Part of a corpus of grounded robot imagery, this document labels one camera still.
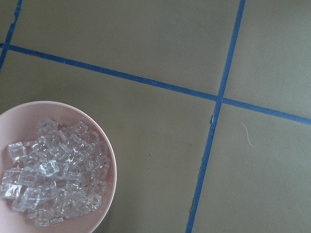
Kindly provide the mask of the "pile of clear ice cubes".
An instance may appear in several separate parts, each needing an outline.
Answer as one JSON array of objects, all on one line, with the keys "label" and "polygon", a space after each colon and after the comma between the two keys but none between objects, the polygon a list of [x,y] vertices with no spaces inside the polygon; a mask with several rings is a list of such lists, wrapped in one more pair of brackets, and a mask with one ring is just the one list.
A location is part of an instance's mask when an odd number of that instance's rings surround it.
[{"label": "pile of clear ice cubes", "polygon": [[8,144],[13,167],[3,174],[1,198],[38,227],[96,211],[107,189],[107,143],[81,121],[60,129],[47,118],[37,131],[34,141]]}]

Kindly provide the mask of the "pink bowl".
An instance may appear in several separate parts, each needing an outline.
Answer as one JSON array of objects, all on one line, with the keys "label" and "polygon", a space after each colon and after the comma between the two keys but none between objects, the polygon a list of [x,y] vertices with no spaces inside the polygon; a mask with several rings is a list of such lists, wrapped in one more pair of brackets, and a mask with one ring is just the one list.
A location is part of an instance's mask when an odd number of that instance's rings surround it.
[{"label": "pink bowl", "polygon": [[[0,173],[12,167],[7,145],[17,141],[31,140],[38,136],[37,124],[46,118],[58,122],[60,126],[71,126],[84,122],[96,131],[101,139],[109,142],[101,127],[87,114],[70,105],[54,101],[35,101],[13,107],[0,115]],[[0,231],[2,233],[92,233],[102,223],[111,206],[117,183],[116,159],[109,146],[111,165],[107,176],[107,191],[102,205],[88,215],[71,218],[50,227],[36,227],[22,213],[11,211],[8,200],[0,201]]]}]

